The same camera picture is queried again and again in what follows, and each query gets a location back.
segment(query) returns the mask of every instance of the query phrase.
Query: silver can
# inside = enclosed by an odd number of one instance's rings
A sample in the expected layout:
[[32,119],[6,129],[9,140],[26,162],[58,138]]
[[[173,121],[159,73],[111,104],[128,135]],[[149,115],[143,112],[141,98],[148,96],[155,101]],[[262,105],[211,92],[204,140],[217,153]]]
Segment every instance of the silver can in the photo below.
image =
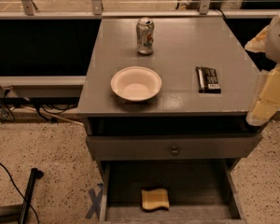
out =
[[137,50],[140,54],[149,55],[153,52],[153,31],[155,24],[148,17],[141,18],[136,27]]

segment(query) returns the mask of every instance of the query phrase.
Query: white bowl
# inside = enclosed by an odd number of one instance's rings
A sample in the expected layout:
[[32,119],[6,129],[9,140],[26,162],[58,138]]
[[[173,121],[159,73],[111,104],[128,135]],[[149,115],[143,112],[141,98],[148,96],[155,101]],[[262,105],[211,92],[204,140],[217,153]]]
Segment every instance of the white bowl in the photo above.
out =
[[161,88],[161,78],[154,71],[131,66],[118,71],[111,79],[113,92],[129,101],[145,101],[155,96]]

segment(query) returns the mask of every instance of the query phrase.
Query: black stand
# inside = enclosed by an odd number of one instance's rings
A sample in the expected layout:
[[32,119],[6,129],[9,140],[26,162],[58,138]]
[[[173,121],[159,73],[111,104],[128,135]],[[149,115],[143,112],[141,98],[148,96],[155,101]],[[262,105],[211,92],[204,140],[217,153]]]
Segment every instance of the black stand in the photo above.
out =
[[40,170],[37,170],[36,168],[31,169],[30,177],[24,196],[27,202],[23,201],[23,204],[0,207],[0,223],[16,220],[18,220],[19,224],[25,223],[35,187],[35,181],[36,179],[40,179],[43,175],[44,173]]

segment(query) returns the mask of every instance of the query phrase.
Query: terrazzo floor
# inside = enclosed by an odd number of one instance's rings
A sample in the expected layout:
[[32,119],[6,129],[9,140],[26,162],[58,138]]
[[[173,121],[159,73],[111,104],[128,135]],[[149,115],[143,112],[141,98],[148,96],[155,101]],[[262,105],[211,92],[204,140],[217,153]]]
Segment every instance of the terrazzo floor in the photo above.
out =
[[[40,223],[98,223],[94,206],[102,180],[86,147],[84,128],[14,112],[15,123],[0,123],[0,162],[22,192],[31,168],[44,172],[35,182],[32,200]],[[231,175],[247,223],[280,224],[280,113],[262,135],[257,148],[241,159]],[[0,167],[0,206],[19,203],[21,196]],[[36,223],[32,211],[27,223]]]

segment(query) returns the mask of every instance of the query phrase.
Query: drawer handle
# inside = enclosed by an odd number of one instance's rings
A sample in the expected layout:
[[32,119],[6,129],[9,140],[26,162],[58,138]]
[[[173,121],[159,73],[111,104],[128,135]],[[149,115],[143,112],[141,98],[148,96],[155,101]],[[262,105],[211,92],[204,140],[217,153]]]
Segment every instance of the drawer handle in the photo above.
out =
[[177,148],[176,148],[175,146],[172,147],[171,154],[172,154],[173,156],[176,156],[176,155],[179,154],[179,151],[177,150]]

